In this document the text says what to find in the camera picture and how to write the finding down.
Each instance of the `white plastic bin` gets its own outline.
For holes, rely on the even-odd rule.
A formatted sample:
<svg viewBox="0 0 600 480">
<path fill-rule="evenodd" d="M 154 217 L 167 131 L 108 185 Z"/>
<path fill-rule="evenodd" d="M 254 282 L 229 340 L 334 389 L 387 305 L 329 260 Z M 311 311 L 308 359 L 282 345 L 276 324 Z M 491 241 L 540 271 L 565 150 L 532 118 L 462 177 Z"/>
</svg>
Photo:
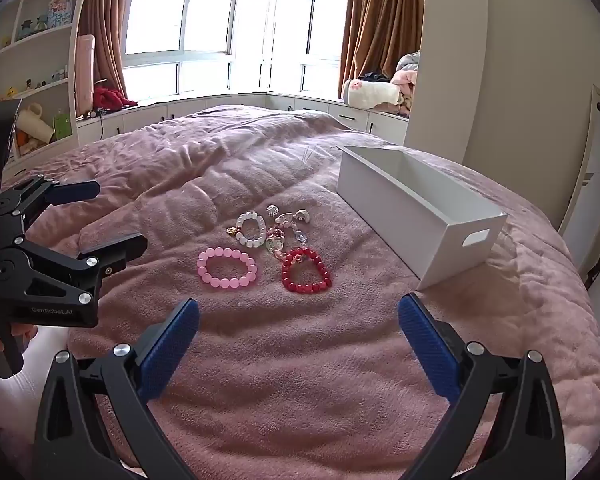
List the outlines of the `white plastic bin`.
<svg viewBox="0 0 600 480">
<path fill-rule="evenodd" d="M 507 219 L 399 147 L 343 146 L 338 194 L 420 279 L 418 290 L 486 260 Z"/>
</svg>

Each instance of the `pink bedspread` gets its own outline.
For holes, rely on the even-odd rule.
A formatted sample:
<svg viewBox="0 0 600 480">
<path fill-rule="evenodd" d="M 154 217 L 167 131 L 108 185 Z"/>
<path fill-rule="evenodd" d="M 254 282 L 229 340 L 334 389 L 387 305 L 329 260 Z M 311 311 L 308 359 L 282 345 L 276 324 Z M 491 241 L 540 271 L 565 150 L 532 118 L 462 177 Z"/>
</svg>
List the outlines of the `pink bedspread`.
<svg viewBox="0 0 600 480">
<path fill-rule="evenodd" d="M 150 408 L 201 479 L 397 479 L 447 408 L 398 328 L 396 304 L 417 279 L 336 194 L 338 144 L 383 142 L 319 112 L 225 106 L 96 142 L 40 168 L 64 182 L 96 178 L 102 192 L 49 208 L 34 226 L 36 241 L 72 255 L 130 232 L 149 241 L 142 258 L 104 281 L 99 326 L 72 331 L 77 356 L 132 342 L 181 299 L 198 300 L 200 331 Z M 425 290 L 424 303 L 492 352 L 541 351 L 567 443 L 594 450 L 598 326 L 562 239 L 509 190 L 410 153 L 509 214 L 488 262 Z M 225 229 L 248 210 L 265 216 L 271 203 L 311 213 L 305 231 L 333 274 L 328 292 L 287 292 L 279 262 L 264 248 L 248 250 L 258 278 L 246 289 L 213 289 L 198 277 L 198 254 L 240 248 Z M 495 409 L 463 466 L 477 459 Z"/>
</svg>

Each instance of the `silver screw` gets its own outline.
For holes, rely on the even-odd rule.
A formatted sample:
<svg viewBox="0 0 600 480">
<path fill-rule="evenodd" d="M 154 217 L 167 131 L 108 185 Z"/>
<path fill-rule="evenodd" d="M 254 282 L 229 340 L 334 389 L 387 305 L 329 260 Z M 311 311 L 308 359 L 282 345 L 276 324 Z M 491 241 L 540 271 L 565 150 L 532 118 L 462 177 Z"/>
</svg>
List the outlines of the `silver screw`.
<svg viewBox="0 0 600 480">
<path fill-rule="evenodd" d="M 529 357 L 529 359 L 531 359 L 535 363 L 542 362 L 542 354 L 538 350 L 529 350 L 526 356 Z"/>
<path fill-rule="evenodd" d="M 117 355 L 118 357 L 122 357 L 131 352 L 131 346 L 126 343 L 120 343 L 119 345 L 115 345 L 113 347 L 113 355 Z"/>
<path fill-rule="evenodd" d="M 484 346 L 482 346 L 480 343 L 477 343 L 475 341 L 471 341 L 466 346 L 466 350 L 469 352 L 469 354 L 473 354 L 473 355 L 482 355 L 482 354 L 484 354 Z"/>
<path fill-rule="evenodd" d="M 65 363 L 69 360 L 69 352 L 66 350 L 59 351 L 56 354 L 56 363 Z"/>
</svg>

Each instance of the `orange object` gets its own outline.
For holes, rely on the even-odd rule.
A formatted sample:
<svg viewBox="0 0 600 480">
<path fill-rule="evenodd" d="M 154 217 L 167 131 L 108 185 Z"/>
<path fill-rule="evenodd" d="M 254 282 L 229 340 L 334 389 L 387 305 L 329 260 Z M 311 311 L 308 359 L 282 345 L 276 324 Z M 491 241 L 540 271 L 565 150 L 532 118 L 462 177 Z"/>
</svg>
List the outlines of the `orange object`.
<svg viewBox="0 0 600 480">
<path fill-rule="evenodd" d="M 16 144 L 18 147 L 24 146 L 27 142 L 29 142 L 29 136 L 23 132 L 22 130 L 16 131 Z"/>
</svg>

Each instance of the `brown curtain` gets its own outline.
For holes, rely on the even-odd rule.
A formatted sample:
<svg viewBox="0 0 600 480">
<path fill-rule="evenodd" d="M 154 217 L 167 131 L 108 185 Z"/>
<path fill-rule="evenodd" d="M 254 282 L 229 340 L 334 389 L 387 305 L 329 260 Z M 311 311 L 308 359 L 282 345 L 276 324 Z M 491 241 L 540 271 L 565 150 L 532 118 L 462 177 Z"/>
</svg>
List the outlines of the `brown curtain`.
<svg viewBox="0 0 600 480">
<path fill-rule="evenodd" d="M 120 39 L 126 0 L 84 0 L 80 14 L 80 34 L 96 38 L 93 66 L 94 81 L 107 79 L 107 86 L 126 96 L 122 76 Z"/>
<path fill-rule="evenodd" d="M 391 77 L 404 54 L 420 48 L 424 0 L 349 0 L 338 92 L 367 72 Z"/>
</svg>

